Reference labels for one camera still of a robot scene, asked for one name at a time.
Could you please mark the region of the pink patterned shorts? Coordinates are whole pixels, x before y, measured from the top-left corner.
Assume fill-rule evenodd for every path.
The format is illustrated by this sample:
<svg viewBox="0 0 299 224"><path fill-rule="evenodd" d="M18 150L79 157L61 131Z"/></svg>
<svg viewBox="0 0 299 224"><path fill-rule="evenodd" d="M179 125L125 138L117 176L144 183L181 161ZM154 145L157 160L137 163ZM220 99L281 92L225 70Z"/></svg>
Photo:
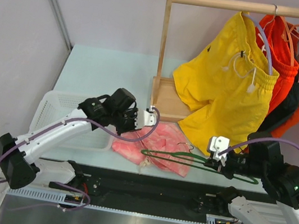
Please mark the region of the pink patterned shorts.
<svg viewBox="0 0 299 224"><path fill-rule="evenodd" d="M140 168L155 166L180 177L186 177L190 170L185 159L158 154L158 152L189 152L192 149L180 128L175 124L161 122L150 136L141 141L129 142L115 139L112 149Z"/></svg>

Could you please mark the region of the green wire hanger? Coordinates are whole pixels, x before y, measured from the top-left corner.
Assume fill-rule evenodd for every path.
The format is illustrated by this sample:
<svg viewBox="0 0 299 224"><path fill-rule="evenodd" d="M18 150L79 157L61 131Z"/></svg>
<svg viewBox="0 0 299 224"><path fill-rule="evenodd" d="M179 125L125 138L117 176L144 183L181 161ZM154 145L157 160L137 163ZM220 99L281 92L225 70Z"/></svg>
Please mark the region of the green wire hanger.
<svg viewBox="0 0 299 224"><path fill-rule="evenodd" d="M146 157L163 159L183 166L216 173L217 175L223 175L227 179L235 179L252 185L259 184L254 177L248 177L246 175L236 176L235 174L226 173L224 169L221 169L222 165L218 164L215 160L207 159L201 155L192 153L193 149L194 146L191 146L189 152L168 152L142 149L141 153Z"/></svg>

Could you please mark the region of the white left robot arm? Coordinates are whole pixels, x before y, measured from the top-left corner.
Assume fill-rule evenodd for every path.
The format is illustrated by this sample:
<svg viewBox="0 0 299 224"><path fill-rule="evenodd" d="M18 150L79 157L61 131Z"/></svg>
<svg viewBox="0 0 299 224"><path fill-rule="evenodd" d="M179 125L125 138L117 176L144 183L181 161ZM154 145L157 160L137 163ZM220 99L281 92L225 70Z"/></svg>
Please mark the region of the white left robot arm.
<svg viewBox="0 0 299 224"><path fill-rule="evenodd" d="M42 160L48 150L96 129L115 127L115 134L138 131L157 122L153 110L137 107L135 97L118 88L112 95L87 98L53 124L17 137L0 137L0 168L11 189L47 184L54 189L77 190L83 173L75 161Z"/></svg>

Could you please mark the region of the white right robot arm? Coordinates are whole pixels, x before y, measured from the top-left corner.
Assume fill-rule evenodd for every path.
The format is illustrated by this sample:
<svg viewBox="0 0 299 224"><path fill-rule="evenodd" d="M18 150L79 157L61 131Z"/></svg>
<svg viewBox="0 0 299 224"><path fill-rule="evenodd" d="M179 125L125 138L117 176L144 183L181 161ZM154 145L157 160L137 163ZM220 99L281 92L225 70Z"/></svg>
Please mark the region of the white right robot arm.
<svg viewBox="0 0 299 224"><path fill-rule="evenodd" d="M246 142L230 145L230 139L213 136L207 151L207 166L233 179L236 175L258 178L263 189L282 211L286 224L299 224L299 166L286 163L280 144L299 146L267 133L248 136ZM220 215L231 215L242 224L272 224L233 186L216 195L215 208Z"/></svg>

